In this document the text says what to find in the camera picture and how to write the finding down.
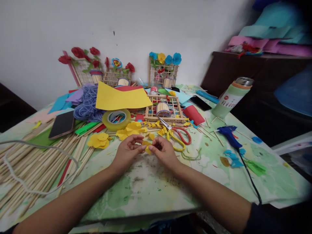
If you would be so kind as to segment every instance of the scissors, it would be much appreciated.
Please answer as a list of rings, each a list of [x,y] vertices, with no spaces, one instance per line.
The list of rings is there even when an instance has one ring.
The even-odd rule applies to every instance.
[[[185,145],[189,145],[190,143],[192,143],[192,138],[190,136],[190,134],[187,132],[187,130],[183,129],[183,128],[179,128],[179,127],[171,127],[169,124],[167,124],[161,117],[158,117],[159,120],[163,123],[163,125],[168,129],[167,131],[167,140],[170,140],[170,137],[172,137],[174,140],[176,140],[180,145],[182,145],[182,149],[178,149],[176,147],[173,147],[175,151],[178,151],[178,152],[182,152],[183,150],[185,150]],[[179,135],[179,137],[181,138],[178,139],[177,137],[175,137],[173,135],[173,131],[170,131],[170,130],[173,130],[173,131],[176,131]],[[179,130],[182,130],[186,133],[186,135],[188,136],[188,142],[186,142],[186,140],[182,137],[181,133],[179,132]]]

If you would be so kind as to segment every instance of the phone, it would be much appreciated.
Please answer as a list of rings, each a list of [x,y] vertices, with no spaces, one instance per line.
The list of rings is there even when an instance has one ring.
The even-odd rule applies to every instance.
[[[211,110],[212,107],[209,106],[206,102],[204,102],[203,100],[201,100],[198,96],[193,96],[190,98],[190,100],[195,103],[196,105],[198,105],[203,111],[207,111],[207,110]]]
[[[49,139],[53,140],[55,138],[62,137],[66,134],[74,131],[75,118],[74,111],[60,114],[55,118],[54,124],[52,126]]]

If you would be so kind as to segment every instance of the thermos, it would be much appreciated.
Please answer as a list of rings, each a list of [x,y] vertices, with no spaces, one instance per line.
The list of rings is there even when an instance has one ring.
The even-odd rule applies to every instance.
[[[216,117],[224,118],[236,104],[245,96],[252,87],[254,80],[247,77],[239,77],[228,87],[212,110]]]

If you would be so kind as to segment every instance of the white cable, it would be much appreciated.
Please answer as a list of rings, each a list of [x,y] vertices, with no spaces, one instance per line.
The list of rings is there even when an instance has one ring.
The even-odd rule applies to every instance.
[[[13,142],[18,142],[18,143],[22,143],[22,144],[26,144],[26,145],[31,145],[31,146],[34,146],[34,147],[37,147],[37,148],[51,148],[51,149],[57,149],[58,151],[61,151],[63,154],[65,154],[67,157],[69,157],[74,163],[75,163],[75,171],[69,176],[67,177],[63,183],[56,187],[55,189],[53,190],[50,190],[49,192],[42,192],[42,191],[36,191],[36,190],[29,190],[29,188],[27,187],[27,185],[25,184],[25,181],[23,181],[22,179],[20,179],[19,177],[17,177],[14,173],[14,170],[10,164],[10,162],[8,161],[7,159],[7,155],[15,148],[15,147],[12,147],[8,152],[6,152],[6,154],[4,155],[3,157],[3,161],[4,163],[7,165],[7,167],[9,168],[10,170],[10,173],[12,175],[12,177],[17,180],[18,182],[20,182],[22,184],[22,186],[24,187],[25,191],[28,192],[28,193],[35,193],[35,194],[40,194],[40,195],[48,195],[50,193],[53,193],[55,192],[59,187],[63,186],[63,184],[65,184],[65,182],[67,180],[69,180],[70,177],[72,177],[73,174],[75,174],[75,172],[77,171],[78,169],[78,162],[76,159],[74,159],[74,157],[72,157],[69,153],[65,152],[64,150],[62,150],[61,148],[59,147],[56,147],[56,146],[41,146],[41,145],[36,145],[36,144],[33,144],[33,143],[29,143],[29,142],[26,142],[26,141],[22,141],[22,140],[11,140],[11,141],[3,141],[3,142],[0,142],[0,145],[2,144],[6,144],[6,143],[13,143]]]

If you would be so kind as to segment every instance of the hand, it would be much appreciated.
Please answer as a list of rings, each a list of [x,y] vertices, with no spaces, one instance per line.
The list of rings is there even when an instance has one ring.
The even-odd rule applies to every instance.
[[[145,152],[146,145],[136,144],[142,144],[143,138],[141,135],[131,135],[123,140],[110,167],[120,174],[125,173],[131,166],[135,156]]]
[[[156,137],[152,145],[149,146],[150,151],[164,164],[166,168],[174,171],[181,162],[176,157],[175,150],[170,141],[163,137]]]

